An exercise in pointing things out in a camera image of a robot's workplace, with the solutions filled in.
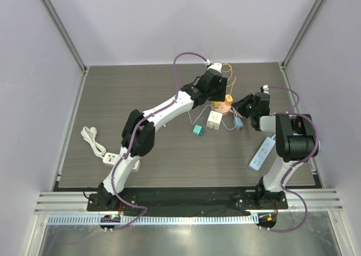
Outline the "white USB power strip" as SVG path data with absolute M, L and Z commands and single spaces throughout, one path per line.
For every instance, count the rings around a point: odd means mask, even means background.
M 118 155 L 118 154 L 106 152 L 104 157 L 103 157 L 103 163 L 105 165 L 107 165 L 107 166 L 113 167 L 115 165 L 115 163 L 118 161 L 119 158 L 120 158 L 120 155 Z M 139 168 L 140 168 L 140 160 L 138 160 L 135 163 L 132 170 L 133 171 L 138 171 Z

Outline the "yellow charger plug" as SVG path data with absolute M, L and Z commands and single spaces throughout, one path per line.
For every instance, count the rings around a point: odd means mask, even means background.
M 214 102 L 212 102 L 212 106 L 213 106 L 213 108 L 215 108 L 215 109 L 219 108 L 220 104 L 221 104 L 221 102 L 219 102 L 219 101 L 214 101 Z

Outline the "pink round power socket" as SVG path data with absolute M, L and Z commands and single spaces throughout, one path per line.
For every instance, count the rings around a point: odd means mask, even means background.
M 223 115 L 227 115 L 227 114 L 230 112 L 230 110 L 231 110 L 231 105 L 230 105 L 230 106 L 227 106 L 227 105 L 225 104 L 225 102 L 223 101 L 223 102 L 221 102 L 219 108 L 217 108 L 217 109 L 213 108 L 212 103 L 211 103 L 211 108 L 212 108 L 212 110 L 215 111 L 215 112 L 221 113 L 221 114 L 223 114 Z

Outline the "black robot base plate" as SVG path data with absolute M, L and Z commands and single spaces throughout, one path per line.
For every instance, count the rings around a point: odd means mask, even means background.
M 168 187 L 125 188 L 112 196 L 98 188 L 89 195 L 88 211 L 119 211 L 137 216 L 147 207 L 145 217 L 238 217 L 251 211 L 286 210 L 284 192 L 258 187 Z

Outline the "teal plug adapter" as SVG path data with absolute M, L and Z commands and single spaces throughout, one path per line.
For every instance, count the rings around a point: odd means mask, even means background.
M 192 133 L 197 136 L 202 136 L 204 133 L 204 127 L 200 125 L 195 125 L 192 130 Z

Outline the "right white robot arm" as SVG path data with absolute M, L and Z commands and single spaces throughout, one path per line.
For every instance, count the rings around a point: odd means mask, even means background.
M 232 104 L 234 111 L 249 118 L 256 131 L 273 133 L 277 157 L 254 191 L 239 192 L 239 209 L 274 209 L 288 207 L 285 185 L 293 173 L 318 154 L 318 134 L 309 114 L 277 113 L 270 115 L 267 91 L 249 94 Z

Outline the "light blue power strip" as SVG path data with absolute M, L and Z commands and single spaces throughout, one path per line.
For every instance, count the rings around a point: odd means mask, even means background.
M 249 163 L 249 168 L 258 171 L 275 145 L 275 135 L 267 137 Z

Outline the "orange charger plug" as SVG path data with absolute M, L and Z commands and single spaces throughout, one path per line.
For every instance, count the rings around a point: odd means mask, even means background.
M 232 95 L 231 94 L 227 94 L 226 96 L 225 96 L 225 104 L 227 105 L 227 106 L 230 106 L 232 103 L 233 103 L 233 97 L 232 97 Z

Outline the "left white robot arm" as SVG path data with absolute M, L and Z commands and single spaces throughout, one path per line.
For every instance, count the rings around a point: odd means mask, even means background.
M 184 85 L 162 104 L 141 112 L 133 110 L 121 133 L 121 149 L 109 175 L 99 184 L 95 203 L 112 211 L 119 206 L 118 194 L 135 164 L 155 145 L 155 134 L 160 127 L 179 115 L 205 104 L 206 101 L 224 101 L 227 78 L 222 76 L 222 64 L 210 65 L 196 83 Z

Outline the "blue USB charger plug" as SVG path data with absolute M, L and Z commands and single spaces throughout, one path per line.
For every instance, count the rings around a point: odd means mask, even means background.
M 243 128 L 243 122 L 240 117 L 234 118 L 234 129 L 241 130 Z

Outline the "white cube socket adapter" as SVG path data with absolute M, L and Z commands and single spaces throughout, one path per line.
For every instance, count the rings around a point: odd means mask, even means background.
M 210 111 L 206 126 L 210 129 L 218 130 L 222 120 L 222 113 L 216 111 Z

